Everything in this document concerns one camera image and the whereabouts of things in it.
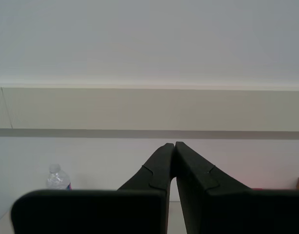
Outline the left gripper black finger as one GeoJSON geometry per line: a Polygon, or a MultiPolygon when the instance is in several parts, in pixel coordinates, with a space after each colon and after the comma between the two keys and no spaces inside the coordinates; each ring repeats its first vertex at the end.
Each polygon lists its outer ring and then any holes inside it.
{"type": "Polygon", "coordinates": [[[158,148],[118,190],[38,190],[19,198],[17,234],[165,234],[175,147],[158,148]]]}
{"type": "Polygon", "coordinates": [[[183,142],[176,181],[189,234],[299,234],[299,190],[252,189],[183,142]]]}

